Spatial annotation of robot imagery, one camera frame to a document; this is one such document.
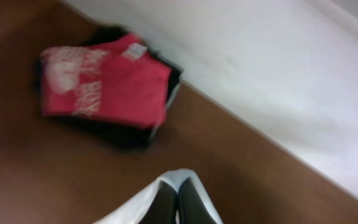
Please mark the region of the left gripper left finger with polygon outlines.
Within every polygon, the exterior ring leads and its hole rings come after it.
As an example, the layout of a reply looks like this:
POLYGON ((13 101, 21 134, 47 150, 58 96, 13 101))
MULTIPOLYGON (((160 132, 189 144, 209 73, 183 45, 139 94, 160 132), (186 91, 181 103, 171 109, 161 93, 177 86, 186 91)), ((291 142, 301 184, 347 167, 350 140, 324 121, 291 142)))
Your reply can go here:
POLYGON ((139 224, 176 224, 177 204, 177 192, 161 182, 151 206, 139 224))

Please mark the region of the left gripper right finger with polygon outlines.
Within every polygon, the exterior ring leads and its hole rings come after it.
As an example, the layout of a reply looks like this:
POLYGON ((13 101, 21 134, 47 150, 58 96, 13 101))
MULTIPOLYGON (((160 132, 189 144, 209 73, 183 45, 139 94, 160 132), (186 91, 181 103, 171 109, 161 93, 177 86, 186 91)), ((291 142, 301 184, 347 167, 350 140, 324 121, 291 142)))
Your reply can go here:
POLYGON ((178 191, 179 224, 218 224, 218 213, 198 177, 187 178, 178 191))

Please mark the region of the white printed t-shirt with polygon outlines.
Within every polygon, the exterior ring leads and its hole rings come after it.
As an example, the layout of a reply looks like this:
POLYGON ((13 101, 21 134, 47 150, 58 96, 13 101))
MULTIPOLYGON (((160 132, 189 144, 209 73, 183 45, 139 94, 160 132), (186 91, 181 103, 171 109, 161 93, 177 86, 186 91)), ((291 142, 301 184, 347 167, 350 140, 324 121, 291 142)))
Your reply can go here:
POLYGON ((200 178, 190 169, 163 173, 96 224, 222 224, 200 178))

